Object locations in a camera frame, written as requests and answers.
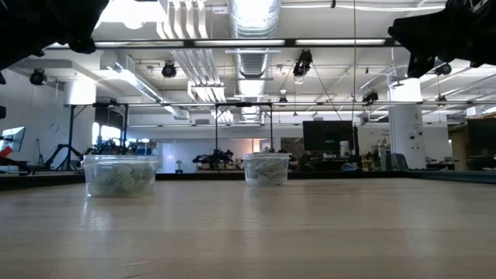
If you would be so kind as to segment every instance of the plastic container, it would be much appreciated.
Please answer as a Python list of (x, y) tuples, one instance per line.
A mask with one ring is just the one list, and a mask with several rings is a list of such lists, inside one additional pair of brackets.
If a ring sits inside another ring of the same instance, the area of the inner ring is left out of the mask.
[(158, 157), (85, 155), (83, 165), (88, 195), (136, 196), (153, 190)]
[(248, 185), (276, 186), (288, 179), (289, 154), (253, 153), (244, 156), (245, 180)]

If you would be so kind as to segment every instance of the table surface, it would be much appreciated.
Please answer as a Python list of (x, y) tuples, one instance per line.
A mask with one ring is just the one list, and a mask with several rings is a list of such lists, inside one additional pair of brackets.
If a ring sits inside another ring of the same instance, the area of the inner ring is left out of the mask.
[(0, 192), (2, 278), (496, 278), (496, 188), (415, 179)]

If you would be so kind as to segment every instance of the ventilation duct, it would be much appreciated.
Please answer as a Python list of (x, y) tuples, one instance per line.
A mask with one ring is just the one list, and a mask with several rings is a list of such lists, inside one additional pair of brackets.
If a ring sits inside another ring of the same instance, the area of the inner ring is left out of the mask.
[[(281, 0), (229, 0), (231, 33), (235, 39), (271, 38), (276, 35)], [(264, 93), (270, 54), (236, 55), (238, 91), (245, 102), (257, 102)], [(254, 120), (252, 108), (243, 108), (244, 118)]]

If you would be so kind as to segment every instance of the television screen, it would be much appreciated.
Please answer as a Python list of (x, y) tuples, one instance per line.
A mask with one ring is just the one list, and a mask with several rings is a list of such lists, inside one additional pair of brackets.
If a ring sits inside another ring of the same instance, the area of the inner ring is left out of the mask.
[(496, 150), (496, 119), (469, 119), (468, 133), (473, 148)]
[(353, 149), (351, 121), (304, 121), (303, 137), (307, 151), (339, 150), (341, 141), (348, 141)]

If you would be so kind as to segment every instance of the ceiling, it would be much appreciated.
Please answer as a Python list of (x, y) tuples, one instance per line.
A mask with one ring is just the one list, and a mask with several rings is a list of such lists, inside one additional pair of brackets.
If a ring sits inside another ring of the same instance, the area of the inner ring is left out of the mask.
[[(329, 1), (304, 1), (283, 0), (283, 7), (288, 5), (323, 5)], [(223, 0), (208, 0), (207, 6), (222, 7), (226, 5)], [(351, 1), (338, 0), (338, 6), (351, 6)], [(411, 7), (433, 7), (443, 6), (444, 1), (402, 1), (402, 0), (361, 0), (356, 2), (358, 7), (373, 8), (411, 8)], [(387, 29), (394, 19), (399, 17), (418, 15), (439, 11), (426, 10), (420, 12), (372, 12), (356, 11), (356, 17), (352, 9), (345, 8), (282, 8), (278, 23), (277, 37), (280, 38), (343, 38), (355, 35), (357, 37), (388, 37)], [(207, 27), (211, 38), (229, 38), (229, 15), (213, 14), (207, 11)], [(156, 32), (156, 23), (147, 22), (140, 29), (128, 29), (120, 22), (103, 22), (94, 31), (95, 40), (159, 40)], [(130, 56), (136, 63), (136, 72), (152, 84), (162, 94), (175, 102), (190, 102), (186, 94), (188, 79), (179, 69), (177, 77), (166, 79), (160, 73), (166, 60), (173, 60), (170, 50), (112, 50), (118, 57)], [(370, 84), (380, 95), (380, 100), (387, 100), (387, 79), (383, 74), (386, 71), (397, 69), (397, 75), (403, 75), (408, 64), (409, 53), (406, 49), (395, 47), (377, 48), (315, 48), (311, 49), (315, 67), (310, 70), (305, 78), (305, 83), (296, 85), (293, 82), (292, 64), (301, 52), (300, 49), (280, 49), (280, 53), (272, 55), (269, 78), (272, 81), (266, 83), (265, 99), (277, 101), (281, 96), (281, 89), (287, 90), (288, 101), (298, 102), (322, 101), (331, 98), (334, 101), (351, 100), (354, 90), (357, 90), (356, 99), (361, 101), (362, 94), (359, 88), (368, 81), (375, 78)], [(216, 67), (222, 82), (226, 86), (226, 97), (235, 95), (236, 76), (233, 56), (225, 50), (213, 50)], [(142, 97), (141, 94), (130, 86), (125, 86), (119, 81), (110, 81), (111, 77), (106, 74), (106, 69), (100, 67), (102, 51), (86, 56), (76, 54), (68, 50), (47, 51), (41, 59), (67, 59), (93, 71), (108, 86), (98, 91), (99, 95), (118, 95), (122, 98)], [(496, 74), (496, 67), (484, 65), (478, 69), (467, 69), (467, 61), (455, 60), (451, 63), (454, 76), (440, 78), (438, 86), (437, 77), (424, 77), (422, 79), (422, 97), (424, 99), (435, 98), (440, 92), (446, 92), (465, 87), (482, 78)], [(476, 90), (466, 91), (463, 94), (454, 95), (449, 99), (469, 100), (484, 96), (486, 99), (496, 98), (488, 93), (496, 91), (493, 83), (485, 84)], [(465, 106), (458, 105), (450, 107), (453, 113), (459, 112)], [(134, 110), (134, 113), (144, 113), (144, 110)]]

